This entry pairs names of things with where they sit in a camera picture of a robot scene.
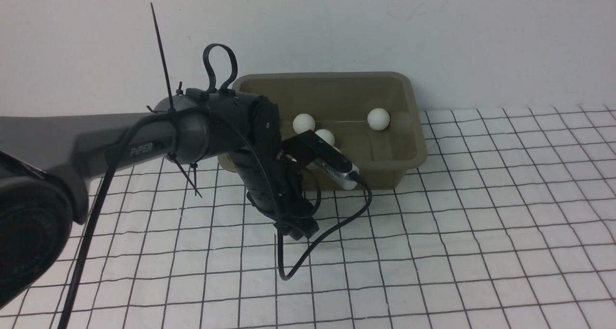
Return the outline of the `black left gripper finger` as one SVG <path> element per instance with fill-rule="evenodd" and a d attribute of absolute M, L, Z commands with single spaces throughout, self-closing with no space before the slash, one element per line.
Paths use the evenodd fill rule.
<path fill-rule="evenodd" d="M 299 240 L 299 230 L 297 230 L 293 224 L 284 221 L 276 221 L 274 226 L 279 231 L 280 235 Z"/>
<path fill-rule="evenodd" d="M 311 240 L 313 235 L 319 231 L 319 224 L 312 217 L 299 218 L 295 220 L 295 239 Z"/>

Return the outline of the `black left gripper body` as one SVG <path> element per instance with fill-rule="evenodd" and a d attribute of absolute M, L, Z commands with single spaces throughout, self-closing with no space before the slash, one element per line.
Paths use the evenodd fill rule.
<path fill-rule="evenodd" d="M 314 218 L 315 209 L 303 197 L 302 176 L 290 174 L 286 162 L 259 152 L 258 161 L 252 151 L 233 153 L 233 164 L 248 191 L 250 203 L 264 216 L 293 224 L 299 218 Z"/>

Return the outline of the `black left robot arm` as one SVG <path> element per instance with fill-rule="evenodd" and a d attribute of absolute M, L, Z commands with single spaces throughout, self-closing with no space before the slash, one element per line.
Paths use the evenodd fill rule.
<path fill-rule="evenodd" d="M 165 157 L 195 165 L 226 154 L 249 202 L 284 235 L 310 238 L 315 206 L 284 162 L 279 108 L 263 95 L 188 89 L 147 114 L 1 119 L 1 305 L 61 255 L 90 215 L 90 183 Z"/>

